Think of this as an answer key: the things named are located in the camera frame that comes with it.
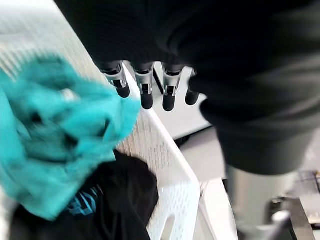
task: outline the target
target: black garment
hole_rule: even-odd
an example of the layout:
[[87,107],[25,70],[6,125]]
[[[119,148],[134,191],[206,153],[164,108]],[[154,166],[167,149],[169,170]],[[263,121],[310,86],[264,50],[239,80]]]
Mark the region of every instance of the black garment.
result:
[[158,202],[157,179],[146,163],[115,151],[86,181],[55,222],[20,206],[11,240],[149,240],[146,226]]
[[296,170],[320,124],[318,0],[55,0],[94,62],[180,62],[226,162]]

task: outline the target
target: plastic basket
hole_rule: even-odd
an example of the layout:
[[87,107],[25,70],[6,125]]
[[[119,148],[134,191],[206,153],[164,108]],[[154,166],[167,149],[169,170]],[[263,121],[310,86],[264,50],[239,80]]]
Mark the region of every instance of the plastic basket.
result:
[[[88,80],[95,79],[108,85],[52,0],[1,0],[0,58],[8,62],[0,67],[11,73],[12,69],[8,66],[17,65],[22,55],[28,57],[27,52],[62,55]],[[140,92],[134,79],[123,67],[131,96],[139,98]],[[152,109],[141,110],[133,134],[120,143],[118,149],[145,160],[158,179],[159,202],[147,227],[151,239],[193,239],[200,197],[199,183]],[[0,205],[9,201],[0,191]],[[8,226],[8,216],[5,215],[9,208],[0,206],[1,240],[5,239],[2,236],[7,229],[5,225]],[[169,231],[164,230],[168,219],[172,224]]]

